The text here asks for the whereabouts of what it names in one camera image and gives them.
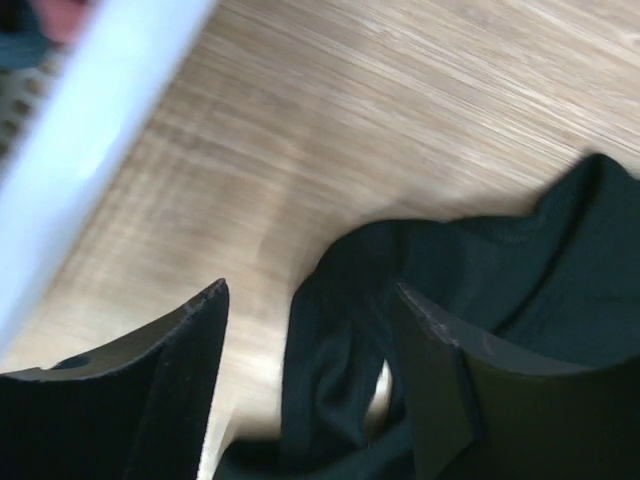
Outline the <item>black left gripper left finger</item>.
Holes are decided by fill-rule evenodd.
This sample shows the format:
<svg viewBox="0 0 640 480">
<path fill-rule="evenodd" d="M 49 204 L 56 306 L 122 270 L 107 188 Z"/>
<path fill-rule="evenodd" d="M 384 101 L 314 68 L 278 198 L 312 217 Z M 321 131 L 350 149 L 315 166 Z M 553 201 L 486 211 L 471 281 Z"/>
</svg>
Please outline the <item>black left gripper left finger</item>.
<svg viewBox="0 0 640 480">
<path fill-rule="evenodd" d="M 103 346 L 2 374 L 2 478 L 196 478 L 228 309 L 219 279 Z"/>
</svg>

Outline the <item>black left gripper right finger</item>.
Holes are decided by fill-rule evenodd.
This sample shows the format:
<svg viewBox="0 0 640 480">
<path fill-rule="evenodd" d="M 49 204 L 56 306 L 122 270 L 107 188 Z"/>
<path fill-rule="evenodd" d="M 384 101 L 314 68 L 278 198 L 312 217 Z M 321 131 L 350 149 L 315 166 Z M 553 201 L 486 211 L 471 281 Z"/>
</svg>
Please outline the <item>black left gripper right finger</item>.
<svg viewBox="0 0 640 480">
<path fill-rule="evenodd" d="M 405 284 L 394 343 L 420 479 L 635 479 L 639 360 L 591 368 L 471 325 Z"/>
</svg>

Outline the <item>black tank top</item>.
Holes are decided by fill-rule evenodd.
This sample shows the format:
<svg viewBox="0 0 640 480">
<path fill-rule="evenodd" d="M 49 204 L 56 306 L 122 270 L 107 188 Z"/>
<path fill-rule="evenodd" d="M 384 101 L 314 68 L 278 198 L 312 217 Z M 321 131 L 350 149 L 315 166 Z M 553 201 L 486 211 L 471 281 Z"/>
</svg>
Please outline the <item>black tank top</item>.
<svg viewBox="0 0 640 480">
<path fill-rule="evenodd" d="M 219 479 L 420 479 L 394 343 L 396 288 L 536 354 L 639 360 L 639 182 L 603 154 L 525 216 L 388 220 L 329 247 L 296 291 L 278 439 L 236 440 Z"/>
</svg>

